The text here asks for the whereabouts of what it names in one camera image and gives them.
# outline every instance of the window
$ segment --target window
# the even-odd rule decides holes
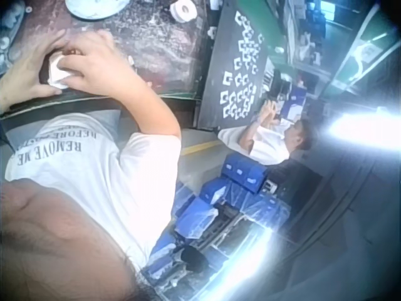
[[[334,13],[336,11],[336,6],[333,3],[321,1],[320,2],[320,9],[323,14],[325,14],[326,20],[333,21],[334,20]]]

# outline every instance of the hand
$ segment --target hand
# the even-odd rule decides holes
[[[276,102],[268,100],[259,112],[259,120],[264,122],[266,119],[273,121],[274,116],[276,116],[277,106]]]
[[[81,55],[66,55],[59,61],[58,68],[82,74],[61,81],[72,89],[119,98],[124,90],[142,82],[138,81],[140,77],[115,48],[113,36],[108,31],[80,34],[68,43],[65,53],[71,51]]]
[[[13,67],[0,80],[0,112],[6,111],[16,103],[32,98],[49,97],[61,94],[61,90],[49,85],[41,85],[39,71],[44,57],[54,49],[66,44],[65,30],[52,31],[29,53],[22,55]]]

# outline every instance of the dark table surface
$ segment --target dark table surface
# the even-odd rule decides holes
[[[237,13],[242,16],[242,21],[236,21]],[[197,128],[225,129],[249,124],[254,113],[261,107],[260,94],[268,57],[264,43],[263,34],[247,18],[237,1],[226,1],[200,103]],[[231,84],[224,84],[226,73],[232,75]],[[237,78],[243,81],[238,84]]]
[[[198,17],[178,23],[170,15],[170,0],[151,3],[134,0],[120,13],[101,21],[84,21],[72,16],[64,0],[25,0],[33,11],[26,14],[9,51],[15,60],[50,28],[69,29],[71,34],[108,29],[118,47],[132,56],[138,73],[160,94],[194,98],[198,92],[207,39],[205,0],[193,0]]]

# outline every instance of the white roll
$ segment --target white roll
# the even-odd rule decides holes
[[[191,0],[178,0],[170,5],[173,18],[180,23],[189,22],[198,16],[195,4]]]

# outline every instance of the yellow floor line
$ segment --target yellow floor line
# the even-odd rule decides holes
[[[206,149],[210,149],[212,147],[215,147],[215,146],[218,146],[221,144],[222,144],[222,142],[220,140],[216,140],[216,141],[210,141],[210,142],[205,142],[205,143],[201,143],[201,144],[188,146],[185,149],[181,150],[181,155],[182,156],[191,155],[196,152],[204,151]]]

